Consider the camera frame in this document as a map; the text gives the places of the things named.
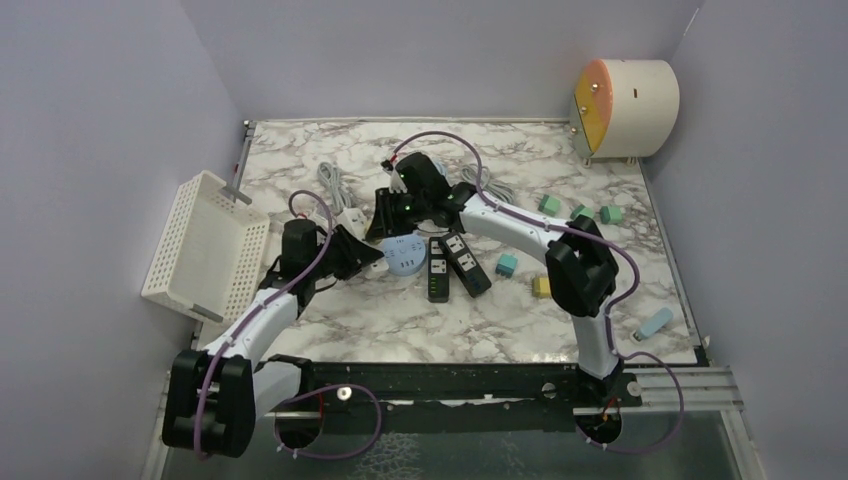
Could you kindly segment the white power strip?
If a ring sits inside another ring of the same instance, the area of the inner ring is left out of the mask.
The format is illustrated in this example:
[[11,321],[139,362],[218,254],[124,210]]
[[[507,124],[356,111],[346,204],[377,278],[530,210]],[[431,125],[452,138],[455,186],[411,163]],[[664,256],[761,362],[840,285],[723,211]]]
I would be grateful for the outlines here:
[[[358,240],[364,241],[367,227],[367,217],[359,208],[344,208],[337,217],[340,224]],[[388,263],[385,258],[380,258],[370,266],[373,274],[382,274],[388,271]]]

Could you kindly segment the round light blue power socket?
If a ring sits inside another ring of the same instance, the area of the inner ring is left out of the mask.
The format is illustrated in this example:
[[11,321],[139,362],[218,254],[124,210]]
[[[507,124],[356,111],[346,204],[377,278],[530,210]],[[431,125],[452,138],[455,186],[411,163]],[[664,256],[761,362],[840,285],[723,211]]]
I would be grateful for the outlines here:
[[386,238],[381,242],[381,248],[388,271],[399,277],[414,275],[426,261],[426,244],[417,233]]

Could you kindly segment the black power strip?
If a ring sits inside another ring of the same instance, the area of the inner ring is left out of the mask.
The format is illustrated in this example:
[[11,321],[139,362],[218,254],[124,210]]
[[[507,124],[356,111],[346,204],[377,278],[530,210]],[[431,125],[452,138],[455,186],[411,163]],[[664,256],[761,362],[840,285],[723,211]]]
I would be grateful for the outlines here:
[[448,259],[438,240],[438,237],[427,240],[427,299],[431,303],[447,303],[450,298]]
[[472,298],[481,296],[491,288],[489,277],[459,233],[448,233],[437,242],[447,257],[448,264]]

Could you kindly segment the teal cube plug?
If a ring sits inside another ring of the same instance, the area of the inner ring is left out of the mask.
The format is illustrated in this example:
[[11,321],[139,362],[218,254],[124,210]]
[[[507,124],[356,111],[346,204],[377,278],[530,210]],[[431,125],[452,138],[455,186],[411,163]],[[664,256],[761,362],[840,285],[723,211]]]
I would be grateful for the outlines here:
[[495,273],[505,278],[511,278],[517,268],[518,259],[511,254],[502,254],[496,263]]

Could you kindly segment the yellow cube plug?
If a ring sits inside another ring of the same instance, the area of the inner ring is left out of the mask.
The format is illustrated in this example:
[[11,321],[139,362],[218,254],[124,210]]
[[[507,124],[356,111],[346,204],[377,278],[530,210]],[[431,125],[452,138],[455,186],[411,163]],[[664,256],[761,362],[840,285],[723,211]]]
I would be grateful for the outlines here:
[[552,289],[547,276],[537,276],[532,280],[531,292],[535,298],[551,298]]

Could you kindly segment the green cube plug pair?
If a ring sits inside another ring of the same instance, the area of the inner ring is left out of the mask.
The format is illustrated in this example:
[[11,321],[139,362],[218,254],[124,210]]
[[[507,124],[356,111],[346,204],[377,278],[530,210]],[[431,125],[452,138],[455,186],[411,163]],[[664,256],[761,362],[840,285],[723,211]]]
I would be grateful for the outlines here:
[[580,204],[571,212],[570,219],[577,220],[579,217],[586,217],[592,219],[594,216],[595,212],[592,208]]

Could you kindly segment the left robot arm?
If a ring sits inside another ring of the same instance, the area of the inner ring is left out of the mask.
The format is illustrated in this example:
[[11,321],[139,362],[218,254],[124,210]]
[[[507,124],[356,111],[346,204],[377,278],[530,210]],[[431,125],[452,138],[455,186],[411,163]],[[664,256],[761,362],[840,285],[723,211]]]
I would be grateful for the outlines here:
[[281,403],[294,411],[309,406],[315,386],[305,377],[308,360],[283,356],[264,366],[261,359],[305,311],[318,281],[349,280],[382,256],[342,225],[325,230],[312,220],[286,222],[281,252],[245,313],[204,349],[174,359],[162,442],[202,458],[237,458],[260,417]]

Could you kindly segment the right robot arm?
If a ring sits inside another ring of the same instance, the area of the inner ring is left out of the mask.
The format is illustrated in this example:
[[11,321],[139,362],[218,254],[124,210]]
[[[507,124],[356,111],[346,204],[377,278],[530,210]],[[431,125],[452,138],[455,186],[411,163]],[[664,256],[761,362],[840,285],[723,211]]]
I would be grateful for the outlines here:
[[542,262],[556,304],[573,321],[584,373],[579,398],[600,407],[617,392],[613,371],[620,361],[609,345],[602,307],[614,293],[619,267],[611,244],[591,219],[568,224],[499,202],[468,182],[450,184],[423,153],[385,160],[389,186],[375,192],[369,241],[405,235],[419,223],[498,241]]

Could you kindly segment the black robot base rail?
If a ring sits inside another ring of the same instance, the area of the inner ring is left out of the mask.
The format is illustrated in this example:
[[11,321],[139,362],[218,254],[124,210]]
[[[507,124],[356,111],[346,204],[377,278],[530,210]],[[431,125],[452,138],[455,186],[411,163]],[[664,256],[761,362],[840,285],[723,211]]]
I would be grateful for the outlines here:
[[250,428],[275,407],[319,388],[330,434],[494,431],[573,432],[576,410],[638,407],[632,373],[617,366],[596,380],[574,363],[432,364],[313,362],[275,355],[239,380],[237,424]]

